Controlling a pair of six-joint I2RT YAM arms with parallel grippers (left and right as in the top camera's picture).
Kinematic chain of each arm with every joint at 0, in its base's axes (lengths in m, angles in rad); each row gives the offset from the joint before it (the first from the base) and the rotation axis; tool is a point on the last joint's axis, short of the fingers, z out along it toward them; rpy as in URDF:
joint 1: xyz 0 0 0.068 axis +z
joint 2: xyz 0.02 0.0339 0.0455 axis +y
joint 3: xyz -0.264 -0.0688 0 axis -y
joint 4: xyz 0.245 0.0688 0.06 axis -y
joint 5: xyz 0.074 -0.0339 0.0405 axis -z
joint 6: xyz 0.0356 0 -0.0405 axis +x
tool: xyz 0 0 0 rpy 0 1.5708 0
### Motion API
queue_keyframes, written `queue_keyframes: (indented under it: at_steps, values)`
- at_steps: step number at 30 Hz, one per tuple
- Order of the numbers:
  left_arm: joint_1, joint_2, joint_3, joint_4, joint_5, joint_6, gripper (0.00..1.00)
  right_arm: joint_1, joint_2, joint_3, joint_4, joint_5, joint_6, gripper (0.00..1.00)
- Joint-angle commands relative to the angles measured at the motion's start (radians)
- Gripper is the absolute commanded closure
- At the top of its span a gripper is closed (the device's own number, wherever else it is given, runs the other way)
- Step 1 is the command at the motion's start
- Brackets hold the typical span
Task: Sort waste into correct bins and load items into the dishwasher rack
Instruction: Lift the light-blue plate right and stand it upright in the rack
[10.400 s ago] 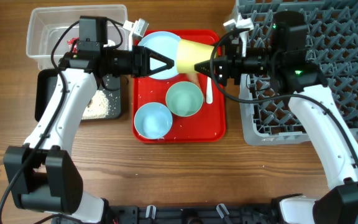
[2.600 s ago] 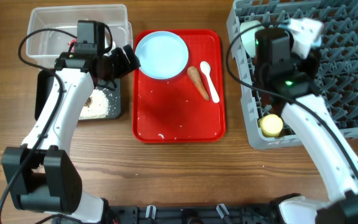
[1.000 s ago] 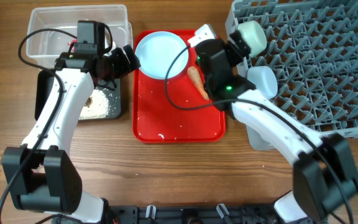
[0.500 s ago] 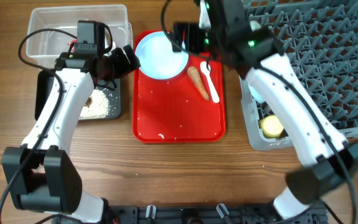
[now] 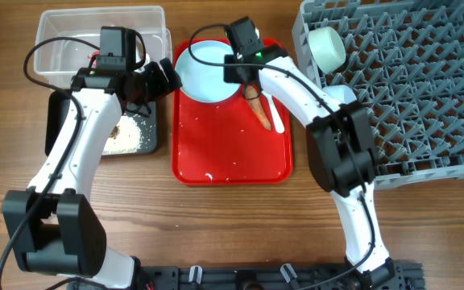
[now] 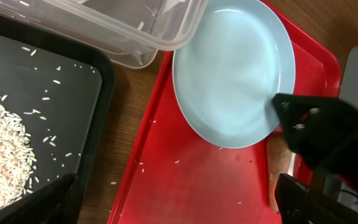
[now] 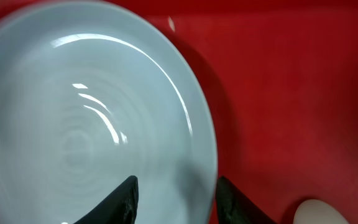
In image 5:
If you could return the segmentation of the carrot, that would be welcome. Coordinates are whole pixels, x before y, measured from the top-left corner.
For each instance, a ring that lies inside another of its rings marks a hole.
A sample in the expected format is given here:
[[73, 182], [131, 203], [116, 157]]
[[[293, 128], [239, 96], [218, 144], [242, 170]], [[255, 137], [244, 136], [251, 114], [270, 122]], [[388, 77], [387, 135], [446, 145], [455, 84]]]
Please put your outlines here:
[[265, 114], [260, 101], [260, 95], [253, 85], [247, 85], [243, 89], [243, 97], [253, 111], [255, 117], [260, 121], [264, 129], [270, 131], [271, 123]]

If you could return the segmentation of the light blue plate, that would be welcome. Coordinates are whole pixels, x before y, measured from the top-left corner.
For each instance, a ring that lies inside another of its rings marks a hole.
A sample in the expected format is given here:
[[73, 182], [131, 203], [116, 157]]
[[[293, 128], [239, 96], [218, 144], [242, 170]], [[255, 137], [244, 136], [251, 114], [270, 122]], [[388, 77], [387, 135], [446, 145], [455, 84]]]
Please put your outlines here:
[[[191, 49], [196, 58], [220, 64], [224, 63], [225, 55], [233, 52], [229, 44], [217, 40], [193, 43]], [[223, 67], [209, 66], [195, 61], [188, 49], [178, 57], [175, 70], [183, 84], [181, 90], [196, 102], [222, 102], [240, 88], [240, 84], [224, 82]]]

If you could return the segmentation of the red snack wrapper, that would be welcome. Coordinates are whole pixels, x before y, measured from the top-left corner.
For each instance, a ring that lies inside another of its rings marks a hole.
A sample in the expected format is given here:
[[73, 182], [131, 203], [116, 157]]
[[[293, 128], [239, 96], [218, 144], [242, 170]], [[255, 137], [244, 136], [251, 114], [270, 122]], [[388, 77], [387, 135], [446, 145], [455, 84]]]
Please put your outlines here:
[[89, 54], [87, 58], [91, 60], [94, 56], [98, 56], [98, 55], [100, 55], [100, 51], [96, 50], [95, 52], [92, 52], [91, 54]]

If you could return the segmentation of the white plastic spoon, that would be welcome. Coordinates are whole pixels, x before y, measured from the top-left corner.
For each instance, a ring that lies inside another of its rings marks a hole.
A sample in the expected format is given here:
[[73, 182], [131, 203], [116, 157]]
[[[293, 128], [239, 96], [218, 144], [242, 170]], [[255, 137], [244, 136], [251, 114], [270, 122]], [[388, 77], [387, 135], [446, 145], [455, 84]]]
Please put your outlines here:
[[275, 131], [278, 134], [283, 134], [285, 132], [285, 127], [279, 115], [279, 112], [276, 109], [276, 104], [274, 103], [273, 96], [269, 93], [266, 93], [264, 90], [262, 91], [262, 95], [267, 99]]

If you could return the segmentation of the green bowl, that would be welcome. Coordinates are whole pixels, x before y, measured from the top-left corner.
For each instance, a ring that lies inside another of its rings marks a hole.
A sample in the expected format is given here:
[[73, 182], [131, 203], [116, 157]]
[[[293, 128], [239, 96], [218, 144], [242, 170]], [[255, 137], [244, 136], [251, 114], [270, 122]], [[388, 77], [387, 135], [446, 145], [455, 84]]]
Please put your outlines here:
[[346, 61], [346, 49], [340, 35], [332, 27], [322, 27], [309, 32], [309, 48], [317, 67], [332, 73]]

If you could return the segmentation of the light blue bowl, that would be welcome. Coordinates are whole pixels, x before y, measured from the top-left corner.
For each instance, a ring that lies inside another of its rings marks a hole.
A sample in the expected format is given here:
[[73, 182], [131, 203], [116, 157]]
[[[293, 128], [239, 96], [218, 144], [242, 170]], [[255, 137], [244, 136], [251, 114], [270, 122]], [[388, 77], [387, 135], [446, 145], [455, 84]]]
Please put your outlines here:
[[341, 103], [349, 104], [357, 100], [354, 91], [347, 85], [326, 86], [323, 90]]

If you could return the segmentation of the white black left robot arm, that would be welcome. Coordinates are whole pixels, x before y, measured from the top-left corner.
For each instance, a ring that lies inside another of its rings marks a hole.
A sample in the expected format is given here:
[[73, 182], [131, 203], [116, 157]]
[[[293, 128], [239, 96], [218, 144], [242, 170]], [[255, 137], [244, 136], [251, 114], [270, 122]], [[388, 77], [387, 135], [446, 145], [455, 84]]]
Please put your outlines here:
[[106, 141], [127, 105], [146, 104], [180, 87], [168, 58], [137, 72], [122, 57], [99, 56], [79, 69], [69, 90], [57, 89], [69, 110], [27, 189], [10, 190], [3, 200], [10, 241], [0, 262], [13, 254], [22, 271], [101, 289], [149, 289], [140, 261], [108, 246], [90, 191]]

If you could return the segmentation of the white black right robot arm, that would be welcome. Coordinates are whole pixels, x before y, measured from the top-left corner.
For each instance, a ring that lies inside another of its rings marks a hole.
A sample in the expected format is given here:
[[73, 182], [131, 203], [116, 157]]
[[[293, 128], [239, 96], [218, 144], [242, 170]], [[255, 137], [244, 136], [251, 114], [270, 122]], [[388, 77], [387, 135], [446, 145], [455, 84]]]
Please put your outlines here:
[[267, 46], [247, 17], [224, 28], [232, 48], [224, 80], [254, 84], [275, 97], [305, 127], [309, 169], [337, 206], [346, 238], [347, 274], [375, 289], [394, 275], [375, 213], [378, 158], [367, 110], [316, 86], [276, 44]]

